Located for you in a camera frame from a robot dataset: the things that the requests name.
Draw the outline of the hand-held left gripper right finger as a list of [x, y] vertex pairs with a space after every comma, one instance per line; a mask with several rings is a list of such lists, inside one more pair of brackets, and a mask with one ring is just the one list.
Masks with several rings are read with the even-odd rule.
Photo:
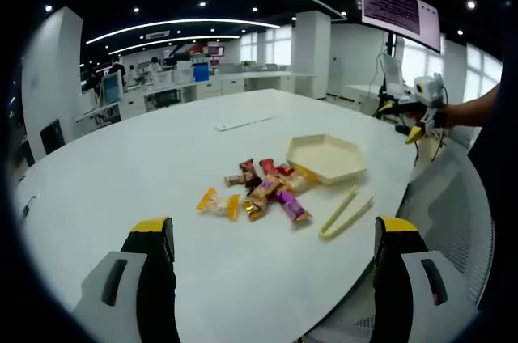
[[411, 222], [376, 218], [371, 342], [454, 342], [477, 319], [467, 281]]

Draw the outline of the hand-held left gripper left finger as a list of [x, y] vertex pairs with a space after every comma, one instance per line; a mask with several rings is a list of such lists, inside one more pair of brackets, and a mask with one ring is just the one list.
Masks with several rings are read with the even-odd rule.
[[75, 319], [98, 342], [178, 342], [173, 223], [135, 225], [84, 278]]

